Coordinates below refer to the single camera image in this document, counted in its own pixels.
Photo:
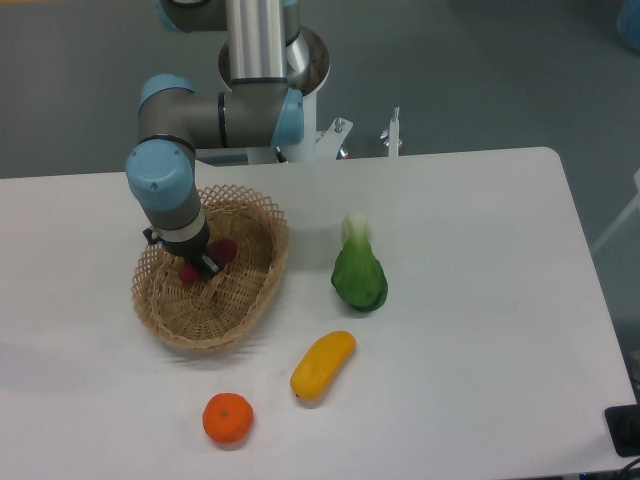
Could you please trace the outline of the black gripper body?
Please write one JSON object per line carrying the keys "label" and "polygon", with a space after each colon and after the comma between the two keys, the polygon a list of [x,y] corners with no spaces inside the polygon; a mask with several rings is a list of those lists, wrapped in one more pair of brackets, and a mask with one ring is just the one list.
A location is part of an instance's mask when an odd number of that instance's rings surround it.
{"label": "black gripper body", "polygon": [[147,228],[143,231],[149,245],[161,244],[170,254],[180,256],[194,264],[212,265],[208,251],[210,232],[203,219],[196,219],[177,230]]}

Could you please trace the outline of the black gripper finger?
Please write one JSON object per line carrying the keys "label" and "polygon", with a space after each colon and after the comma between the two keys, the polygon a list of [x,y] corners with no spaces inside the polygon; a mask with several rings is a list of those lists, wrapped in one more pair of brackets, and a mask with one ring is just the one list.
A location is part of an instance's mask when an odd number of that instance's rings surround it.
{"label": "black gripper finger", "polygon": [[192,265],[204,280],[211,280],[223,269],[208,253],[202,253],[192,258]]}

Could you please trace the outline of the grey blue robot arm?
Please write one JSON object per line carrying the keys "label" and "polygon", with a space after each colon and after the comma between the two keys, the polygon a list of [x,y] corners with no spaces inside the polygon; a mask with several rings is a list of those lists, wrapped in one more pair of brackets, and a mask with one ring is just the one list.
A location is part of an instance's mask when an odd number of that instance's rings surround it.
{"label": "grey blue robot arm", "polygon": [[228,34],[230,87],[201,96],[173,74],[146,81],[138,143],[126,177],[145,212],[151,244],[183,258],[201,277],[223,268],[209,254],[210,230],[195,186],[199,149],[283,147],[304,138],[303,94],[288,79],[286,49],[301,34],[296,1],[156,1],[164,27]]}

